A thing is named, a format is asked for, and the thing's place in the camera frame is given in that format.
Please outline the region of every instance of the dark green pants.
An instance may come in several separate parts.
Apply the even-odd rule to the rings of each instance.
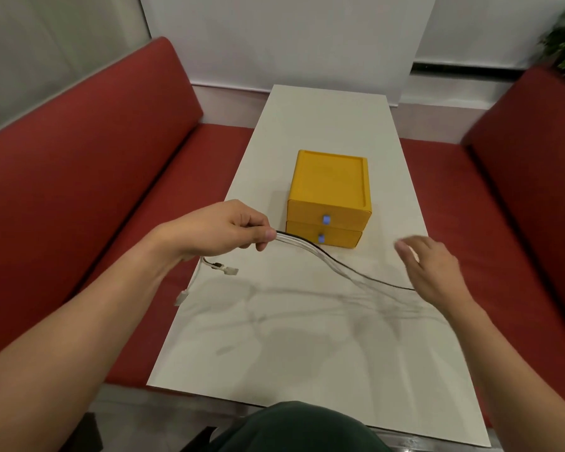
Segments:
[[[203,452],[390,452],[357,420],[323,407],[290,401],[242,419]]]

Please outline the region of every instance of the person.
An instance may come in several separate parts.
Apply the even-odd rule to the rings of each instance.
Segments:
[[[153,229],[91,285],[0,352],[0,452],[60,448],[173,266],[250,245],[264,250],[275,237],[265,215],[235,200]],[[439,309],[458,337],[505,451],[565,451],[565,401],[474,301],[457,259],[444,244],[424,236],[399,240],[395,248],[417,293]],[[261,410],[206,448],[387,450],[358,421],[303,403]]]

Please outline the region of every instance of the table top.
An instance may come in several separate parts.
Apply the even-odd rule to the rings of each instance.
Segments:
[[[274,86],[227,199],[284,229],[299,149],[368,159],[362,239],[326,250],[409,286],[393,241],[427,230],[385,96]],[[199,265],[149,385],[257,406],[300,400],[373,427],[489,445],[458,341],[414,292],[364,290],[280,242],[210,261],[239,274]]]

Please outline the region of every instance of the bundle of cables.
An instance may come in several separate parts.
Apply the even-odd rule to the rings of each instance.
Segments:
[[[390,296],[394,299],[398,299],[398,298],[396,297],[396,295],[393,295],[389,292],[389,288],[414,292],[414,288],[397,286],[395,284],[391,284],[389,282],[385,282],[367,276],[366,274],[362,274],[356,271],[351,266],[348,266],[342,261],[339,261],[337,258],[334,258],[331,254],[329,254],[327,251],[322,249],[319,245],[314,244],[313,242],[308,241],[307,239],[302,238],[301,236],[293,235],[285,231],[277,231],[276,241],[280,241],[281,243],[289,244],[301,248],[303,250],[307,250],[311,254],[320,258],[324,263],[326,263],[326,265],[330,269],[332,269],[335,273],[339,274],[339,276],[348,279],[349,281],[353,282],[355,285],[357,285],[362,289],[375,291],[377,293]],[[224,274],[227,275],[234,276],[239,272],[237,268],[224,266],[221,263],[214,263],[208,261],[205,259],[205,257],[201,257],[200,263],[209,266],[211,269],[217,269],[219,271],[222,271]],[[195,274],[193,275],[193,278],[190,280],[188,284],[188,288],[185,291],[181,292],[180,295],[178,296],[178,299],[176,300],[176,305],[179,305],[188,296],[188,289],[195,280],[195,276],[198,271],[199,271],[198,269],[195,270]]]

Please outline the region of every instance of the yellow drawer box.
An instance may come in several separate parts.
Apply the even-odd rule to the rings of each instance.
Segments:
[[[291,233],[314,244],[328,244],[329,246],[353,249],[360,241],[361,231],[333,228],[327,225],[310,225],[301,222],[287,222],[287,233]]]
[[[298,152],[287,221],[362,231],[371,214],[365,158]]]

